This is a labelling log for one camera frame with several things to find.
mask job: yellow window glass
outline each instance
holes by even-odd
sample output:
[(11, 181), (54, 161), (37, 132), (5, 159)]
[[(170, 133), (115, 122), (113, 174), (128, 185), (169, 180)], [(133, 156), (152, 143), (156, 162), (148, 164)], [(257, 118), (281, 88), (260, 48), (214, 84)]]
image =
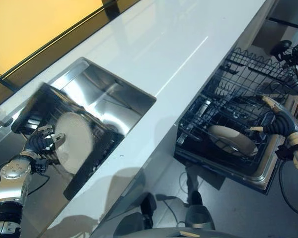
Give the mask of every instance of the yellow window glass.
[(101, 6), (102, 0), (0, 0), (0, 74)]

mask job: dish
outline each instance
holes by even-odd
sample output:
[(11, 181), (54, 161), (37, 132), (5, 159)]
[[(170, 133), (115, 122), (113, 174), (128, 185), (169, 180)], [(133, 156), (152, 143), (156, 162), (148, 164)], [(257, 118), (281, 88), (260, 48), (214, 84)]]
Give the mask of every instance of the dish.
[(212, 142), (232, 155), (253, 157), (258, 152), (255, 143), (237, 130), (222, 125), (212, 125), (208, 128), (208, 132)]
[(94, 137), (88, 123), (76, 113), (64, 113), (57, 121), (55, 134), (64, 133), (65, 142), (56, 149), (61, 165), (76, 174), (93, 150)]

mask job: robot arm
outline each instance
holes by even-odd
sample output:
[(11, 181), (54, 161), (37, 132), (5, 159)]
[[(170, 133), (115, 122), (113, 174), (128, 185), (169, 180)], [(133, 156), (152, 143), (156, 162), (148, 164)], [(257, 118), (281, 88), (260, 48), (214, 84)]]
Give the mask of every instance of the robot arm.
[(46, 138), (51, 126), (39, 128), (27, 140), (23, 151), (0, 170), (0, 237), (20, 237), (20, 223), (33, 173), (44, 173), (47, 161), (40, 153), (51, 144), (59, 144), (63, 134)]
[(294, 155), (294, 164), (298, 169), (298, 121), (283, 105), (270, 97), (263, 96), (263, 101), (273, 110), (276, 119), (271, 125), (265, 127), (254, 126), (250, 129), (262, 131), (266, 134), (279, 134), (284, 136), (286, 138), (286, 149), (289, 153)]

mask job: dishwasher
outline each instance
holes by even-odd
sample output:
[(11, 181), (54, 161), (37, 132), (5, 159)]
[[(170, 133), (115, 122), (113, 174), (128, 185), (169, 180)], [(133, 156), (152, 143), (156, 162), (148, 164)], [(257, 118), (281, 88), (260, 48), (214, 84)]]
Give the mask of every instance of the dishwasher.
[[(285, 68), (277, 61), (264, 60), (239, 48), (232, 50), (180, 119), (175, 158), (266, 194), (278, 166), (275, 151), (284, 138), (249, 128), (268, 125), (275, 118), (262, 101), (262, 95), (295, 113), (298, 106), (295, 77), (290, 67)], [(232, 143), (211, 133), (210, 128), (215, 125), (248, 137), (256, 145), (255, 153), (239, 151)]]

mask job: black dish rack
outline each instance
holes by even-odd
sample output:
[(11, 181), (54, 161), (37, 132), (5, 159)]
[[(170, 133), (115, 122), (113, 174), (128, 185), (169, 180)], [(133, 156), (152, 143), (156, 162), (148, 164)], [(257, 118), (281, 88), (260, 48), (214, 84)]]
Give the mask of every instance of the black dish rack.
[[(269, 124), (275, 118), (261, 96), (284, 104), (288, 95), (298, 95), (294, 82), (298, 79), (291, 68), (234, 49), (180, 120), (176, 157), (183, 157), (186, 151), (185, 159), (193, 163), (199, 164), (202, 157), (235, 173), (251, 176), (260, 164), (270, 136), (249, 128)], [(258, 153), (247, 156), (239, 151), (242, 155), (235, 156), (220, 149), (216, 145), (218, 141), (238, 151), (227, 141), (209, 133), (208, 128), (212, 125), (230, 127), (246, 135), (256, 144)]]

